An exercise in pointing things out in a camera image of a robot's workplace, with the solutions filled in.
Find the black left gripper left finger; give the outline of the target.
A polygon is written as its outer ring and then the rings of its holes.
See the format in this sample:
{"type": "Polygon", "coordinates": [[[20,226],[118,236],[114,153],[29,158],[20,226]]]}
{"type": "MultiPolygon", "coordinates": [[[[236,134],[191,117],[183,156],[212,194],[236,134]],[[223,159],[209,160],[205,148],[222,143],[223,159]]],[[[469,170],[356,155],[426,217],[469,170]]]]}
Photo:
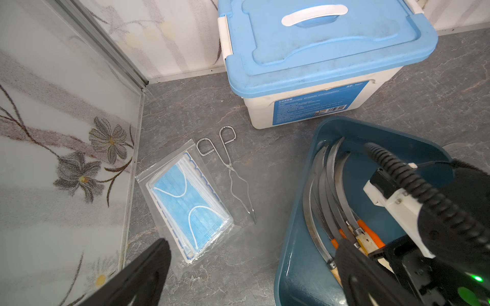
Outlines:
{"type": "Polygon", "coordinates": [[[158,239],[82,305],[158,305],[172,254],[167,240],[158,239]]]}

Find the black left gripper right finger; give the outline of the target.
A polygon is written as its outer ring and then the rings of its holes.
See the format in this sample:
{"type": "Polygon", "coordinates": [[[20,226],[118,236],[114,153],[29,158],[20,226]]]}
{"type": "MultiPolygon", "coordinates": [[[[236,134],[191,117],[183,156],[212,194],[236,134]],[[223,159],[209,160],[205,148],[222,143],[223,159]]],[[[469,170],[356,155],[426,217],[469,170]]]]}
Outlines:
{"type": "Polygon", "coordinates": [[[348,305],[421,305],[390,272],[347,240],[341,240],[335,261],[348,305]]]}

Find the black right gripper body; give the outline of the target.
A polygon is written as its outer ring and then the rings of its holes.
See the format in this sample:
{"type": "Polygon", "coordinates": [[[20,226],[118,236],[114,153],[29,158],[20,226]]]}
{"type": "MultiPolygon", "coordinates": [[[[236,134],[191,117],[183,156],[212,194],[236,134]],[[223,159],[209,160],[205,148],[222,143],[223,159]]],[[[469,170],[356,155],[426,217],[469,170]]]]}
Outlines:
{"type": "Polygon", "coordinates": [[[371,252],[369,258],[424,305],[489,305],[489,289],[484,287],[489,279],[424,257],[407,235],[371,252]]]}

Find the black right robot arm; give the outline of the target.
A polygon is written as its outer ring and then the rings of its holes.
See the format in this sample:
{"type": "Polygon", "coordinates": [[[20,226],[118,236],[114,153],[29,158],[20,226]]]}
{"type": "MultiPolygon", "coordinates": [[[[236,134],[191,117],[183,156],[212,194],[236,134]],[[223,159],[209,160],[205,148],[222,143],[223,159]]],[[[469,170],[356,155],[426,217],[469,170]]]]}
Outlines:
{"type": "Polygon", "coordinates": [[[444,161],[453,179],[434,187],[382,146],[368,143],[378,164],[364,187],[405,232],[370,254],[385,260],[386,289],[405,305],[489,304],[489,174],[458,159],[444,161]]]}

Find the teal plastic tray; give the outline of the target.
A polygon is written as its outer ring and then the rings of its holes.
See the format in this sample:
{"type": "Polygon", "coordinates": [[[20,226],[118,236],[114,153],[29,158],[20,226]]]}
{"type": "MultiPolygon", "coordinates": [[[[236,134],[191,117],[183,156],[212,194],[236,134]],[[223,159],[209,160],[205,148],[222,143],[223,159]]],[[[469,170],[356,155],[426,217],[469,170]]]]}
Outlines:
{"type": "Polygon", "coordinates": [[[284,240],[283,251],[274,283],[277,305],[346,305],[345,295],[330,273],[326,262],[308,232],[302,194],[310,175],[313,159],[321,146],[344,138],[340,153],[349,151],[343,182],[348,203],[354,212],[384,243],[405,235],[385,209],[370,201],[363,187],[378,165],[364,152],[365,143],[376,143],[398,158],[414,163],[450,161],[450,154],[429,140],[342,116],[330,116],[316,128],[284,240]]]}

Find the white box with blue lid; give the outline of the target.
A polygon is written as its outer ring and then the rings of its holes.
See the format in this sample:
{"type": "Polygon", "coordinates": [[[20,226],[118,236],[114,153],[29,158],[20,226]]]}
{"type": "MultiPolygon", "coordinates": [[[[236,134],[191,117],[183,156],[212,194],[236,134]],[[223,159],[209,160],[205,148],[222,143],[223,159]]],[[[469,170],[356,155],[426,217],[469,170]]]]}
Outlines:
{"type": "Polygon", "coordinates": [[[438,35],[415,1],[220,1],[230,87],[261,130],[359,108],[438,35]]]}

